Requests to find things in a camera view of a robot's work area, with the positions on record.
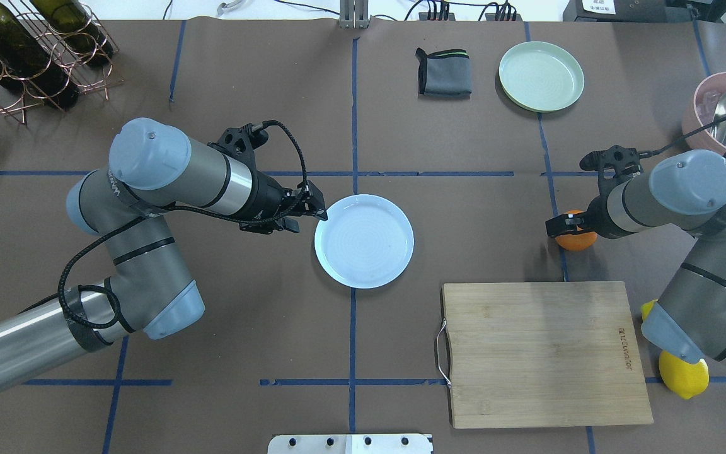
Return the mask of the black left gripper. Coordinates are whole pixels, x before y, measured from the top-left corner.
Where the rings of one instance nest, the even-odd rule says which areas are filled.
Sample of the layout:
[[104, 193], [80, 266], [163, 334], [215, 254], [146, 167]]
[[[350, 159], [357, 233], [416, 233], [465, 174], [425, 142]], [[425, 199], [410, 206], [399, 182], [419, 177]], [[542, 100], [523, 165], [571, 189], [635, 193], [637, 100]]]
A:
[[250, 201], [240, 209], [241, 231], [259, 235], [271, 235], [274, 231], [299, 233], [299, 222], [293, 218], [311, 216], [328, 220], [325, 196], [310, 179], [297, 184], [296, 189], [286, 189], [265, 173], [259, 172], [257, 176]]

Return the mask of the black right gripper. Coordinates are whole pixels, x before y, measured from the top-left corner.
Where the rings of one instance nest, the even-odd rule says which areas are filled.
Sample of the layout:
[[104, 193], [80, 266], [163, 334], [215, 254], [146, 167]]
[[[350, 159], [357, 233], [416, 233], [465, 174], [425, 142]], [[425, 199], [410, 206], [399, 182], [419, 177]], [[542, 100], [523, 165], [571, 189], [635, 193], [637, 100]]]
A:
[[577, 232], [580, 235], [585, 232], [607, 239], [616, 238], [616, 224], [609, 215], [608, 198], [604, 195], [596, 196], [582, 214], [561, 214], [547, 219], [545, 228], [548, 238], [577, 235]]

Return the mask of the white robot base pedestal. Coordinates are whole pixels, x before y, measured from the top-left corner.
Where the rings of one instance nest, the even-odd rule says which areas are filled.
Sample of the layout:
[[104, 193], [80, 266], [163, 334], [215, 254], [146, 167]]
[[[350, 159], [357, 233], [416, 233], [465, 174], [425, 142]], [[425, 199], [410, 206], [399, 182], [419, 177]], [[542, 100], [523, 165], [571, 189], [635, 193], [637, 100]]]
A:
[[433, 453], [431, 434], [282, 434], [268, 453]]

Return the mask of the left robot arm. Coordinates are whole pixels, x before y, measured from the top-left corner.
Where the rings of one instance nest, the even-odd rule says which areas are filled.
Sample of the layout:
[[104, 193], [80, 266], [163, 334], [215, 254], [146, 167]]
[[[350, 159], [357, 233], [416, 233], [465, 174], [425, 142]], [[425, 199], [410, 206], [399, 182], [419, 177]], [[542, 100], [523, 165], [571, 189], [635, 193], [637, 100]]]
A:
[[113, 138], [104, 168], [68, 193], [69, 219], [95, 235], [61, 271], [57, 291], [0, 323], [0, 393], [141, 331], [158, 340], [204, 315], [198, 286], [165, 221], [188, 211], [270, 235], [299, 232], [298, 216], [325, 221], [325, 198], [308, 179], [286, 189], [256, 167], [266, 120], [230, 127], [204, 144], [150, 118]]

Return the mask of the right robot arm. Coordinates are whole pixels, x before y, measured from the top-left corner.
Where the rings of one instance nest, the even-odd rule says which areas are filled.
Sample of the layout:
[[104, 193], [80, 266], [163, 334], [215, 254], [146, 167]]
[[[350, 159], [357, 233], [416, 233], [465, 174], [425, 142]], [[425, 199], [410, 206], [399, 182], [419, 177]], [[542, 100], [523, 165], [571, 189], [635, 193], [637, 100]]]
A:
[[616, 239], [673, 224], [693, 236], [642, 334], [688, 364], [726, 365], [726, 159], [694, 149], [645, 172], [640, 162], [652, 155], [621, 146], [585, 155], [579, 166], [597, 172], [599, 195], [585, 212], [548, 219], [547, 235]]

